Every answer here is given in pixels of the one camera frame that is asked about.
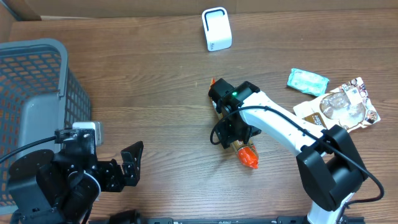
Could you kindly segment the orange biscuit pack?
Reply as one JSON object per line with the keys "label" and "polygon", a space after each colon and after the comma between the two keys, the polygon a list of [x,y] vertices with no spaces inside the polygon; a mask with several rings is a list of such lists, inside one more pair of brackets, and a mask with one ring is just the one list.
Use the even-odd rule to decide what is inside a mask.
{"label": "orange biscuit pack", "polygon": [[[211,86],[216,83],[216,78],[211,79],[210,83],[210,89]],[[231,87],[226,87],[228,93],[230,90],[233,90],[234,87],[229,84]],[[217,112],[216,107],[217,107],[217,102],[215,102],[212,97],[210,97],[211,103],[214,107],[214,110],[217,114],[218,119],[223,118],[223,114]],[[257,153],[256,147],[253,143],[253,141],[250,139],[247,144],[245,144],[243,141],[234,141],[229,145],[231,148],[234,149],[235,154],[237,158],[239,159],[240,163],[242,163],[243,166],[249,167],[252,169],[258,169],[258,163],[259,163],[259,154]]]}

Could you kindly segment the teal snack packet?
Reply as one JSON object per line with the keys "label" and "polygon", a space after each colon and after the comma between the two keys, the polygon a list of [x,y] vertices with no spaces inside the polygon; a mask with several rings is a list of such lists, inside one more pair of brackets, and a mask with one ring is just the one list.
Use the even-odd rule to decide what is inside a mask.
{"label": "teal snack packet", "polygon": [[328,78],[316,73],[292,68],[287,86],[305,94],[321,96],[325,94],[329,81]]}

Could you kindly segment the beige brown snack pouch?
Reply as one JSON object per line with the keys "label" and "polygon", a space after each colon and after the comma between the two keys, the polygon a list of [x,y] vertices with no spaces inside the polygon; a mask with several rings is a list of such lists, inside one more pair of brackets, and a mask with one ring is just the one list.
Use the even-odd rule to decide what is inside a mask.
{"label": "beige brown snack pouch", "polygon": [[293,111],[299,118],[323,128],[330,129],[338,125],[348,132],[366,128],[381,120],[360,77],[312,101],[294,106]]}

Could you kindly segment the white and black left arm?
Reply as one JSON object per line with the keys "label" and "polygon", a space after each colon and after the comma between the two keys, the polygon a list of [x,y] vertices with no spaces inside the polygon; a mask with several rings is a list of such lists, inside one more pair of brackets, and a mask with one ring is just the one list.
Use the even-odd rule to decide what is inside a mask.
{"label": "white and black left arm", "polygon": [[31,152],[9,168],[7,187],[21,223],[86,223],[101,192],[121,192],[139,182],[141,141],[121,151],[121,165],[98,160],[94,129],[56,130],[26,147],[49,141],[64,147]]}

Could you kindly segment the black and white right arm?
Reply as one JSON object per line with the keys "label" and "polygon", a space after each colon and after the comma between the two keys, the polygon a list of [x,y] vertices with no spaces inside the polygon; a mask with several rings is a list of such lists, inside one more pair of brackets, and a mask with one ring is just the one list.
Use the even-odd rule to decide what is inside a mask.
{"label": "black and white right arm", "polygon": [[345,210],[384,197],[383,185],[341,126],[325,129],[300,119],[250,82],[234,87],[222,78],[212,80],[208,96],[219,117],[210,133],[212,144],[233,146],[243,164],[257,167],[251,138],[266,133],[295,157],[312,200],[304,217],[292,218],[295,223],[364,223],[363,218],[346,217]]}

